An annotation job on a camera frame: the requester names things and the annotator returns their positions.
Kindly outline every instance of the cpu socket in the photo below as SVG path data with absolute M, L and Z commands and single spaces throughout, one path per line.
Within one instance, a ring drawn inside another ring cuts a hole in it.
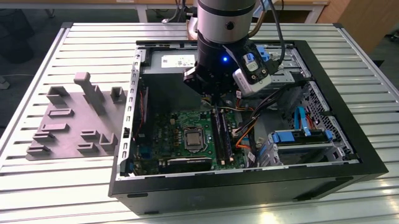
M 205 148 L 203 129 L 185 129 L 185 147 L 191 153 L 198 153 Z

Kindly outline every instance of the ram slot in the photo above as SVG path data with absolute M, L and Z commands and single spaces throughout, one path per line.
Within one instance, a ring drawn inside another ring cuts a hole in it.
M 217 159 L 218 163 L 221 165 L 226 164 L 226 155 L 225 155 L 225 149 L 222 144 L 222 136 L 221 136 L 221 117 L 219 117 L 219 111 L 214 110 L 211 112 L 211 123 L 213 123 L 213 132 L 214 132 L 214 144 L 215 144 L 215 150 L 217 150 Z
M 230 162 L 233 162 L 231 139 L 230 139 L 226 115 L 225 115 L 223 111 L 219 113 L 219 117 L 221 117 L 219 119 L 222 122 L 221 137 L 222 137 L 225 158 L 229 160 L 227 162 L 230 163 Z

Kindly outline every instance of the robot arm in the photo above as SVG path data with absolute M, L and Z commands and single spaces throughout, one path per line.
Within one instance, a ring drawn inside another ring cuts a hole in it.
M 201 94 L 217 97 L 241 88 L 249 96 L 271 83 L 281 61 L 265 62 L 249 39 L 255 5 L 257 0 L 198 2 L 199 57 L 185 82 Z

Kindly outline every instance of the wooden cabinet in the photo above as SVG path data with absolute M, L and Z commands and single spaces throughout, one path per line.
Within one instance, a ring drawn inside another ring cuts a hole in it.
M 399 22 L 399 0 L 331 0 L 318 23 L 342 23 L 367 53 Z
M 140 4 L 176 4 L 175 0 L 138 0 Z M 187 5 L 193 5 L 194 0 L 186 0 Z

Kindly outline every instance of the floor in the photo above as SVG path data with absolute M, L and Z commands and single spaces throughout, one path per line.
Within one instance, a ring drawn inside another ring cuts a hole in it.
M 11 64 L 0 57 L 0 76 L 36 74 L 63 22 L 139 22 L 138 13 L 131 9 L 56 10 L 56 17 L 54 19 L 48 18 L 44 10 L 24 10 L 24 13 L 36 32 L 35 36 L 30 39 L 35 57 L 23 64 Z M 158 13 L 150 10 L 148 22 L 160 22 L 163 18 L 171 18 L 172 14 L 174 10 Z M 389 39 L 382 40 L 371 54 L 371 58 L 373 60 L 386 60 L 381 69 L 399 88 L 399 43 L 391 43 Z M 19 106 L 32 76 L 11 76 L 6 77 L 6 79 L 11 87 L 7 90 L 0 90 L 0 136 Z

